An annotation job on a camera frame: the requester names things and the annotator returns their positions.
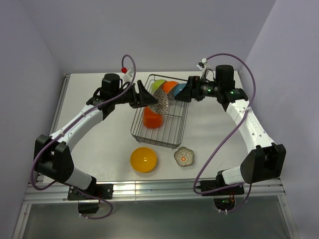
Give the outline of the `blue ceramic bowl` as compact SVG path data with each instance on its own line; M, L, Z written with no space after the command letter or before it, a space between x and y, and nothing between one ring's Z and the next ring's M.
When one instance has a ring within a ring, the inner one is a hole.
M173 98L175 98L183 90L185 86L186 86L186 83L178 84L174 89Z

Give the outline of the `white square bowl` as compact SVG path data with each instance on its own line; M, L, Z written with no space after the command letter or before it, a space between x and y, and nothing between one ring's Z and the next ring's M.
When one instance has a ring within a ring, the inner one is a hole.
M151 86L151 92L154 93L156 90L162 89L165 83L166 80L164 79L155 80Z

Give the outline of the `patterned round bowl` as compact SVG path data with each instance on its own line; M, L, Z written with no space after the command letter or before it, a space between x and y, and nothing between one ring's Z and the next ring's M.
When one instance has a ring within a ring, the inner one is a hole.
M154 92L154 97L158 101L157 104L154 105L154 110L159 115L165 115L169 110L169 100L168 96L164 90L158 89Z

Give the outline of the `orange white round bowl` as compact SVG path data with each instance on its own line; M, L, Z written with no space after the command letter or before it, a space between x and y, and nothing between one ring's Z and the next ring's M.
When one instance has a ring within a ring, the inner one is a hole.
M178 82L176 81L166 81L164 84L163 84L163 91L166 93L167 96L169 95L172 95L175 88L178 86Z

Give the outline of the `red orange square bowl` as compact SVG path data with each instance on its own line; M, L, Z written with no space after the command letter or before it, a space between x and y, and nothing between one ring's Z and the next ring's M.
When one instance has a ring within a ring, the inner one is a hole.
M154 113L149 107L145 107L142 122L147 128L159 128L163 124L163 116Z

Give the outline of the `yellow round bowl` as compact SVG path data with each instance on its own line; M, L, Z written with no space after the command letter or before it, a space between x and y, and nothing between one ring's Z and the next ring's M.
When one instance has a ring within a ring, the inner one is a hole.
M130 163L134 170L140 173L148 173L155 168L157 155L151 148L139 147L132 152Z

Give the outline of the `flower shaped patterned dish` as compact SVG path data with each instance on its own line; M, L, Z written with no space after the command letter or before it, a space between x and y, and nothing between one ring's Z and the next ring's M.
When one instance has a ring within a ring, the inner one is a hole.
M186 147L180 147L174 153L174 159L179 166L191 166L194 163L194 152Z

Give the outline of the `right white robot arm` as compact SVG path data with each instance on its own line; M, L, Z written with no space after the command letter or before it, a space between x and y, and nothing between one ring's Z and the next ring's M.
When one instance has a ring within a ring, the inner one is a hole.
M243 89L235 87L231 65L216 66L213 81L208 81L205 76L190 76L175 99L189 103L193 99L202 101L205 97L216 98L230 115L248 151L240 166L218 172L216 190L227 194L234 184L252 184L279 178L286 149L268 136L251 109L251 100Z

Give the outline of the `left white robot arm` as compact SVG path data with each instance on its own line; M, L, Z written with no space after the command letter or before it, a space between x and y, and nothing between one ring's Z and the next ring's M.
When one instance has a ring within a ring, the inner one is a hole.
M78 188L86 199L95 197L97 180L77 169L71 152L76 144L94 126L102 122L119 104L129 104L133 109L157 104L140 80L134 77L124 82L117 74L105 74L93 96L80 113L67 125L50 136L40 135L35 141L32 172L38 172L70 187Z

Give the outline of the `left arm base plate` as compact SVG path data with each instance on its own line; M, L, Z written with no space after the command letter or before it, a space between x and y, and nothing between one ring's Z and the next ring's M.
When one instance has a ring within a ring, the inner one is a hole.
M93 200L93 197L100 199L112 199L113 196L113 184L96 184L95 188L89 190L81 190L85 194L90 196L85 196L80 194L77 190L69 188L67 200L69 201L83 201L83 200Z

